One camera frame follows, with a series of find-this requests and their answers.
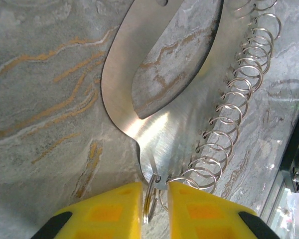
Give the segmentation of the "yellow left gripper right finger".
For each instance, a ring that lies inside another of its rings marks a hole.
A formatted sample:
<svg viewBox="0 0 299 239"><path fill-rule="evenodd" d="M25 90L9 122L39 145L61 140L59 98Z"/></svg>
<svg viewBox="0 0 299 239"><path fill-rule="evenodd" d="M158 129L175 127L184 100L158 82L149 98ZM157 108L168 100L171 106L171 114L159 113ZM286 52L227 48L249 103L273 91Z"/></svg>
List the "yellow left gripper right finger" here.
<svg viewBox="0 0 299 239"><path fill-rule="evenodd" d="M257 214L179 182L168 184L172 239L276 239L278 235Z"/></svg>

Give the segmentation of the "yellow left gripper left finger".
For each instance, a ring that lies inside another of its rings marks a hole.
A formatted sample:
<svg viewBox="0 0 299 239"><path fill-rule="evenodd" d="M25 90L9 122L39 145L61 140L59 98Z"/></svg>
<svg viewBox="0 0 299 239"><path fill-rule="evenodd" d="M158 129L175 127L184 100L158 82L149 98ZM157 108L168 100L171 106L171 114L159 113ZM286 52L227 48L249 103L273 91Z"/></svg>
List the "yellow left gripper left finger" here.
<svg viewBox="0 0 299 239"><path fill-rule="evenodd" d="M69 205L38 231L39 239L139 239L143 187L130 183Z"/></svg>

